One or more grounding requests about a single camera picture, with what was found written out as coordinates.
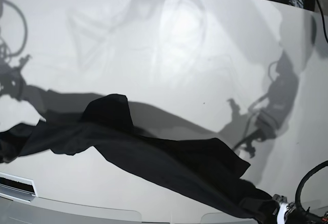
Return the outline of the black t-shirt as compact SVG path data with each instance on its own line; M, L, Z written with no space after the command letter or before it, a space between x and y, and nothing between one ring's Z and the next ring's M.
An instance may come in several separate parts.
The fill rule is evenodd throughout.
M169 140L134 126L127 97L110 94L75 112L46 111L36 125L1 133L1 162L51 150L73 156L94 147L108 162L237 218L273 223L277 204L241 177L250 164L218 138Z

